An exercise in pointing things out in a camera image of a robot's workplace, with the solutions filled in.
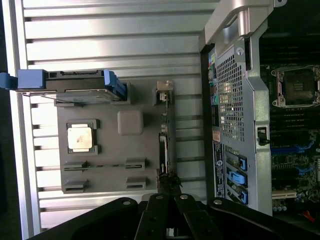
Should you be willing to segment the green RAM stick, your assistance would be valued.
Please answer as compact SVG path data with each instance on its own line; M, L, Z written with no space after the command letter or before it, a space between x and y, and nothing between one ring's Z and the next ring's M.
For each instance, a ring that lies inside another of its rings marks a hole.
M124 169L143 169L145 167L144 164L139 163L125 163L125 164L100 164L100 165L92 165L88 162L76 162L71 163L67 162L63 166L64 171L87 171L93 169L100 169L100 168L124 168Z

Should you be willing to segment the grey parts rack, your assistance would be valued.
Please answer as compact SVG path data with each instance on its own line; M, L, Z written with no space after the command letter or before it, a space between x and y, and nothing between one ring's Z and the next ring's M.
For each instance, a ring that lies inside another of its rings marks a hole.
M165 107L155 104L158 81L126 81L127 100L74 104L54 101L57 108L61 188L65 194L154 191L160 173L159 133ZM92 129L89 152L68 148L68 128ZM66 163L91 165L144 164L143 169L95 168L64 171Z

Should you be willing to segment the white expansion slot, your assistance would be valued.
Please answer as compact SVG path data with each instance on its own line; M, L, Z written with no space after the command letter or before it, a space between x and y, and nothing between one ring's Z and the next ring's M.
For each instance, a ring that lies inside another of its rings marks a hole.
M294 190L275 190L272 191L271 197L273 200L295 199L297 192Z

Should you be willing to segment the silver CPU chip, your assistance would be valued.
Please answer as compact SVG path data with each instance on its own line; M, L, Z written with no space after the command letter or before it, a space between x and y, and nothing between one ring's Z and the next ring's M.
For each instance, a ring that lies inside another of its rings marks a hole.
M67 129L67 144L73 152L89 152L93 147L92 129L87 124L72 124Z

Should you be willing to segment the green motherboard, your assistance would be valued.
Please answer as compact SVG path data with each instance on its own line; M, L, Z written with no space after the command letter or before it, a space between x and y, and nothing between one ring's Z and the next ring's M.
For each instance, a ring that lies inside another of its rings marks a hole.
M320 65L320 35L263 38L260 74L269 91L270 149L304 149L304 153L272 154L272 191L293 190L296 198L272 199L275 215L290 212L320 222L320 105L278 108L276 79L271 71L281 67Z

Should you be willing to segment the long blue expansion slot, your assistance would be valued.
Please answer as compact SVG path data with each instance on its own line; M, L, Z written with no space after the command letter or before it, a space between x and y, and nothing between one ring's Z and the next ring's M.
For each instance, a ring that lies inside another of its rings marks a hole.
M300 147L280 147L280 148L271 148L271 153L276 154L302 154L305 152L304 149Z

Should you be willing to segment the open grey PC case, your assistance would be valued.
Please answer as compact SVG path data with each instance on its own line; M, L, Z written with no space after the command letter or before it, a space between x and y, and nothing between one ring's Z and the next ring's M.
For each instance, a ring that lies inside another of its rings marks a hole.
M273 213L269 89L260 41L320 35L320 0L219 0L199 36L207 199L220 197L289 222L320 222ZM247 171L239 167L247 158ZM247 176L247 187L229 171ZM248 193L248 204L240 199Z

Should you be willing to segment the hard disk with blue carrier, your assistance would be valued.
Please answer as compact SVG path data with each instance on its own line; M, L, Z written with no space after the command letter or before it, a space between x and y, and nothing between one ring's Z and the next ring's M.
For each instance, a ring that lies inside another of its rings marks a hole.
M97 104L127 100L127 85L108 69L45 71L20 69L17 76L0 73L0 88L25 96L41 96L63 104Z

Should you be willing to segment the CPU socket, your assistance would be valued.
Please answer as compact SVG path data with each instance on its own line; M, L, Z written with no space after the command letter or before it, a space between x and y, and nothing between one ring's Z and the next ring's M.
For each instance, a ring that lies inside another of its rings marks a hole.
M285 66L272 70L275 78L274 107L310 108L320 106L320 65Z

